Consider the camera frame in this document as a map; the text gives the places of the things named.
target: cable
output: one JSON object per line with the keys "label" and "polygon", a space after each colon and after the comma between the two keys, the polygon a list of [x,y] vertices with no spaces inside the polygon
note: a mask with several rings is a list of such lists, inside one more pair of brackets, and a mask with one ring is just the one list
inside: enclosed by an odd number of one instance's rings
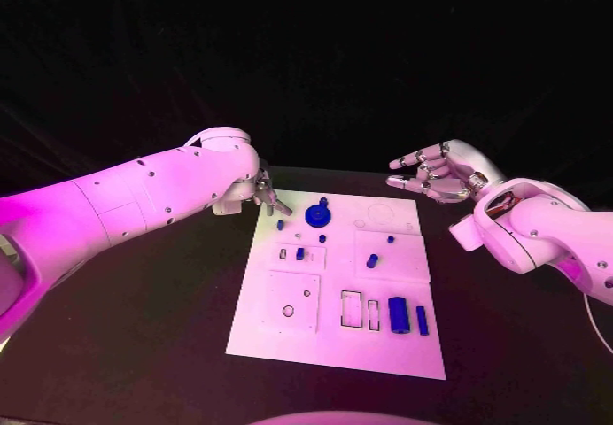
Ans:
{"label": "cable", "polygon": [[584,294],[584,302],[586,302],[587,317],[590,318],[591,326],[594,327],[597,337],[600,338],[600,341],[603,342],[610,353],[613,354],[613,348],[610,348],[610,345],[607,344],[607,341],[604,340],[603,335],[600,334],[600,331],[597,330],[597,325],[596,325],[596,322],[594,322],[594,316],[591,315],[591,308],[590,308],[590,303],[587,302],[587,295],[586,294]]}

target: white board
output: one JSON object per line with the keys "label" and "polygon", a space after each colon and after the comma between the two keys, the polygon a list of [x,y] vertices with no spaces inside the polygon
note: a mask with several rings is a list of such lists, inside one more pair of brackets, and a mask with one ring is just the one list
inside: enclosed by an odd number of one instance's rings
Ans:
{"label": "white board", "polygon": [[[287,190],[277,190],[277,195],[294,214],[274,212],[268,217],[261,210],[227,353],[444,380],[415,202]],[[312,228],[304,214],[322,197],[332,220],[326,227]],[[319,235],[326,235],[325,243]],[[302,260],[297,248],[304,248]],[[369,268],[372,253],[379,259]],[[362,328],[340,325],[343,291],[362,294]],[[391,297],[407,299],[407,334],[391,331]],[[378,302],[378,331],[369,329],[369,300]],[[418,332],[418,305],[426,308],[427,336]],[[355,309],[351,305],[353,321]]]}

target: rectangular outline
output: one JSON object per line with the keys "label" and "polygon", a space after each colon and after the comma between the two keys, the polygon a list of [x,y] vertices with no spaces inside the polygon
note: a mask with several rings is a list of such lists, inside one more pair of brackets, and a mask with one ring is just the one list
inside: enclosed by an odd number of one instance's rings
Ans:
{"label": "rectangular outline", "polygon": [[[371,326],[371,303],[377,303],[377,328]],[[381,310],[379,310],[379,302],[375,299],[369,299],[366,301],[366,312],[368,312],[368,330],[374,332],[381,331]]]}
{"label": "rectangular outline", "polygon": [[[361,294],[361,326],[349,326],[349,325],[343,325],[342,324],[342,294],[345,292],[349,292],[352,294]],[[358,290],[342,290],[340,291],[340,326],[343,328],[351,328],[351,329],[364,329],[364,311],[362,311],[362,293]]]}

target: robotic hand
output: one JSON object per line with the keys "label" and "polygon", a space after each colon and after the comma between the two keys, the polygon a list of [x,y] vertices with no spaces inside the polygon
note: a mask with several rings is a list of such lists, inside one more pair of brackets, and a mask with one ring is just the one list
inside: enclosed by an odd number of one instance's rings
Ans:
{"label": "robotic hand", "polygon": [[417,163],[415,178],[392,175],[387,184],[440,203],[475,200],[473,214],[450,226],[463,248],[485,245],[519,274],[550,264],[587,295],[613,305],[613,212],[591,212],[548,182],[506,181],[483,153],[460,140],[410,153],[389,168]]}
{"label": "robotic hand", "polygon": [[0,198],[0,343],[48,290],[102,250],[209,206],[242,201],[291,214],[277,199],[250,135],[234,127],[198,133],[183,147],[85,177]]}

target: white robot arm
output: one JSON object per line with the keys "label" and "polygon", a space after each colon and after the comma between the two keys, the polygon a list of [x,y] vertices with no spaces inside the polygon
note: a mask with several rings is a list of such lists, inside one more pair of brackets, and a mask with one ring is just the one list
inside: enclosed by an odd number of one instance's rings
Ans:
{"label": "white robot arm", "polygon": [[102,250],[209,206],[239,213],[254,200],[286,215],[247,133],[215,127],[183,147],[71,181],[0,198],[0,342],[48,290]]}
{"label": "white robot arm", "polygon": [[482,245],[498,262],[524,274],[554,266],[577,288],[613,305],[613,212],[591,212],[558,186],[506,179],[483,153],[460,140],[413,152],[391,169],[420,163],[415,178],[387,184],[441,203],[476,201],[473,214],[450,226],[460,245]]}

